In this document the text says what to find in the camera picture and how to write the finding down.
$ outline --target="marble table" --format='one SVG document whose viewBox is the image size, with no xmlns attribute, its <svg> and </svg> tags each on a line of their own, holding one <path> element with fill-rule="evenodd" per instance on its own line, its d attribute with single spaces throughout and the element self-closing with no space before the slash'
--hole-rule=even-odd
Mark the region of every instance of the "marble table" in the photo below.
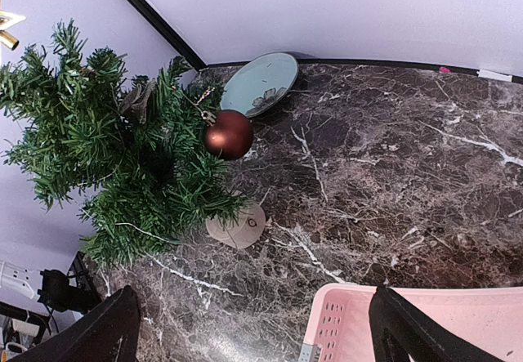
<svg viewBox="0 0 523 362">
<path fill-rule="evenodd" d="M 203 74 L 225 82 L 238 68 Z M 315 292 L 332 282 L 523 285 L 521 85 L 301 65 L 253 126 L 228 182 L 262 202 L 260 241 L 238 251 L 201 231 L 98 274 L 104 293 L 141 295 L 139 361 L 296 361 Z"/>
</svg>

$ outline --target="christmas tree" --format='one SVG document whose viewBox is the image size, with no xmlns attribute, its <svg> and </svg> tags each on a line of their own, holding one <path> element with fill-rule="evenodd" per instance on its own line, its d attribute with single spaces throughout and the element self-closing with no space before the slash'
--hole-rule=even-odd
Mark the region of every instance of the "christmas tree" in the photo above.
<svg viewBox="0 0 523 362">
<path fill-rule="evenodd" d="M 28 123 L 6 163 L 32 176 L 49 208 L 70 201 L 72 190 L 97 189 L 80 213 L 97 231 L 86 238 L 89 256 L 129 264 L 207 217 L 235 219 L 245 199 L 223 187 L 224 163 L 205 150 L 193 106 L 216 111 L 222 89 L 182 89 L 178 79 L 190 67 L 177 57 L 155 81 L 137 76 L 125 92 L 124 56 L 97 49 L 84 63 L 86 41 L 73 21 L 59 23 L 52 40 L 56 66 L 45 47 L 32 46 L 18 65 L 0 69 L 0 107 Z"/>
</svg>

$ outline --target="light blue plate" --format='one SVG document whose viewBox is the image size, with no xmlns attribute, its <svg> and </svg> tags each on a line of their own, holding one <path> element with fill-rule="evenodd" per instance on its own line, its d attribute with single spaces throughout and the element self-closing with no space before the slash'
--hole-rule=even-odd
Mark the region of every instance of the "light blue plate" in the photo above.
<svg viewBox="0 0 523 362">
<path fill-rule="evenodd" d="M 287 53 L 265 54 L 240 69 L 226 84 L 221 109 L 254 117 L 287 95 L 297 77 L 297 61 Z"/>
</svg>

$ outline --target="pink basket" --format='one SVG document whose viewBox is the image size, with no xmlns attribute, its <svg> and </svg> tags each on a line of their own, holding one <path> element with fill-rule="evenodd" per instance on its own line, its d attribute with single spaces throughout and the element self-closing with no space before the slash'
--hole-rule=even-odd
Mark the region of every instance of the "pink basket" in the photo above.
<svg viewBox="0 0 523 362">
<path fill-rule="evenodd" d="M 506 361 L 523 361 L 523 287 L 395 288 L 455 335 Z M 374 362 L 369 304 L 375 287 L 327 284 L 314 298 L 300 362 Z"/>
</svg>

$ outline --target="white wall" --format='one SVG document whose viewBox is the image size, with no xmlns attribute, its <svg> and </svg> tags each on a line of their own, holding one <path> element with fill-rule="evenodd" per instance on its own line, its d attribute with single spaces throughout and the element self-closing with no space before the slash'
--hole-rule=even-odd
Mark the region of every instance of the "white wall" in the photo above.
<svg viewBox="0 0 523 362">
<path fill-rule="evenodd" d="M 271 51 L 523 75 L 523 0 L 150 0 L 208 64 Z"/>
<path fill-rule="evenodd" d="M 176 52 L 125 0 L 2 0 L 2 9 L 26 15 L 27 21 L 10 32 L 20 40 L 16 51 L 2 50 L 4 63 L 18 61 L 24 46 L 49 45 L 52 26 L 74 18 L 82 36 L 89 38 L 84 55 L 98 47 L 127 53 L 130 75 L 155 76 Z M 21 138 L 17 123 L 0 114 L 0 151 L 10 146 L 3 139 Z M 77 219 L 78 207 L 65 205 L 46 213 L 34 201 L 33 184 L 17 166 L 0 163 L 0 259 L 34 269 L 67 271 L 78 251 L 78 236 L 92 228 Z M 45 313 L 43 306 L 0 288 L 0 300 Z"/>
</svg>

